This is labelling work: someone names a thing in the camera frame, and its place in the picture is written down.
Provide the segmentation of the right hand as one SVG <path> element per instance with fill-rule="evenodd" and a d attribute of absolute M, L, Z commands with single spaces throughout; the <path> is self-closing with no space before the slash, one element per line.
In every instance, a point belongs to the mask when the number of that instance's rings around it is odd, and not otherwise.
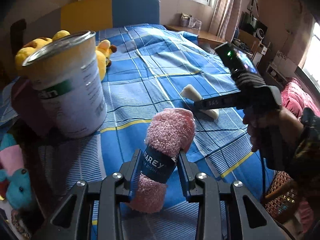
<path fill-rule="evenodd" d="M 293 147 L 304 129 L 303 124 L 285 107 L 266 114 L 254 114 L 251 108 L 244 109 L 243 123 L 247 125 L 253 152 L 261 150 L 272 139 L 273 132 Z"/>

